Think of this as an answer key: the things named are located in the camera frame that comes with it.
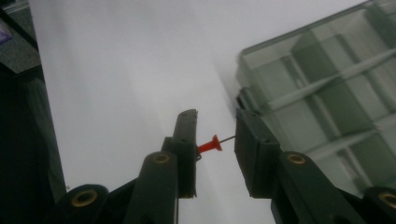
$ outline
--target thumbtack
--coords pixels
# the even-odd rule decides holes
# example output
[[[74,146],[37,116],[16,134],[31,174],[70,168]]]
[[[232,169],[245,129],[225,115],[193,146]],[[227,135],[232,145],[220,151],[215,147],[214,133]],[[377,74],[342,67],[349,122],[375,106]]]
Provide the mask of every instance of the thumbtack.
[[[200,147],[198,147],[198,151],[200,153],[206,152],[211,149],[217,149],[218,151],[222,151],[220,143],[226,142],[233,138],[235,138],[235,136],[232,136],[232,137],[229,137],[229,138],[219,141],[218,136],[214,135],[212,138],[212,141],[205,143],[205,144],[201,145]]]

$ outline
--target table surface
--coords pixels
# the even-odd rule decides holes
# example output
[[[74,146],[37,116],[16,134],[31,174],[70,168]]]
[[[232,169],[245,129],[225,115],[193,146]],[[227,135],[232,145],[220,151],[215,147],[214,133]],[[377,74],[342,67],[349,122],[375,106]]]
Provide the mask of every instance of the table surface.
[[[31,0],[50,109],[69,189],[113,190],[198,113],[197,144],[234,135],[238,53],[361,0]],[[197,193],[179,223],[274,223],[248,197],[233,154],[197,163]]]

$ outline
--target black fabric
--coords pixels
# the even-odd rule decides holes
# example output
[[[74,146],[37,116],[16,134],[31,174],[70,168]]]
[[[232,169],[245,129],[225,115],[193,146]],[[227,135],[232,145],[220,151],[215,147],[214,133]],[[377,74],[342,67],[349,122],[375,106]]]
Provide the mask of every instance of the black fabric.
[[[0,76],[0,220],[41,223],[53,206],[48,153],[18,83]]]

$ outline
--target push pin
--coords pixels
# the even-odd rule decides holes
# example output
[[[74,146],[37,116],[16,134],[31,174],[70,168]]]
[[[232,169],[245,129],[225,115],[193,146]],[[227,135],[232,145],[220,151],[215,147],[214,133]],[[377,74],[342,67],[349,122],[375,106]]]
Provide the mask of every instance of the push pin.
[[[205,143],[205,144],[201,145],[200,147],[198,147],[198,151],[200,153],[206,152],[211,149],[217,149],[218,151],[222,151],[220,144],[223,142],[226,142],[230,139],[233,139],[233,138],[235,138],[235,136],[232,136],[232,137],[229,137],[229,138],[219,141],[218,136],[214,135],[212,138],[212,141]]]

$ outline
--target white table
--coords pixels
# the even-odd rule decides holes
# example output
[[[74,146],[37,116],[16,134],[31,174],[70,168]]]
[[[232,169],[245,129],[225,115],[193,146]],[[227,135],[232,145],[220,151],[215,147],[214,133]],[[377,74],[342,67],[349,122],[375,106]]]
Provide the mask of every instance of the white table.
[[[196,108],[197,144],[234,134],[237,54],[361,0],[31,0],[50,108],[69,189],[113,190],[138,176]],[[197,163],[198,198],[179,223],[274,223],[248,197],[233,154]]]

